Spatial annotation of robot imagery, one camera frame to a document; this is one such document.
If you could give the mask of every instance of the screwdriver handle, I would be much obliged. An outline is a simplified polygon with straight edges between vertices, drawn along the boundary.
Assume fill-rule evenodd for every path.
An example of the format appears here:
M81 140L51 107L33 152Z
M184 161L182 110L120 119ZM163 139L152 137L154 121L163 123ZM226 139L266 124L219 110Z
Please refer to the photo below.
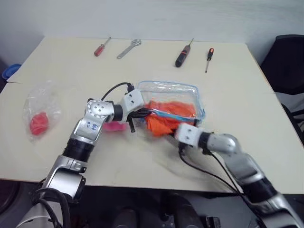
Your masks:
M184 47L184 49L181 51L180 55L177 57L176 61L175 61L175 66L176 67L180 67L182 65L182 63L185 61L187 55L190 52L190 45L186 45Z
M94 52L94 55L95 55L95 56L99 56L99 55L102 53L102 51L104 50L104 48L105 48L105 45L104 45L104 44L100 45L100 46L96 49L96 51Z
M212 56L213 56L213 52L214 52L214 49L213 48L210 48L209 49L209 52L208 52L208 55L207 55L207 61L210 61Z

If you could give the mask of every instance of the blue container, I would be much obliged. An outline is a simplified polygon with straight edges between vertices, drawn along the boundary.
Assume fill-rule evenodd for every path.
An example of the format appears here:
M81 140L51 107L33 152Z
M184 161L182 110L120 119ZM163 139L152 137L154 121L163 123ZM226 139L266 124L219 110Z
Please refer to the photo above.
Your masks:
M2 73L2 78L8 80L21 67L21 64L13 64L6 68Z

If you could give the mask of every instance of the white wall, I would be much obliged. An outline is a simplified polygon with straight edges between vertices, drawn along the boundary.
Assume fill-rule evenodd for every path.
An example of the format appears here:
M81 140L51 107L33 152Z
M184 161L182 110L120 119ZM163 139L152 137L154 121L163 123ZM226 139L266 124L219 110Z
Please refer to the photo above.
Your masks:
M22 63L43 36L245 42L304 33L303 0L1 0L0 58Z

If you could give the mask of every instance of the black chair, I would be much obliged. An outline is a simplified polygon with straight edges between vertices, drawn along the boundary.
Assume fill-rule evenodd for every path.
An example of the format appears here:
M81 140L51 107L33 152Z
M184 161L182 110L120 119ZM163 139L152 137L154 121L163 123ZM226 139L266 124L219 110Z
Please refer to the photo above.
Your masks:
M275 92L304 93L304 35L277 36L261 69ZM304 145L304 132L298 125L304 119L295 118L304 114L304 109L292 113L282 106Z

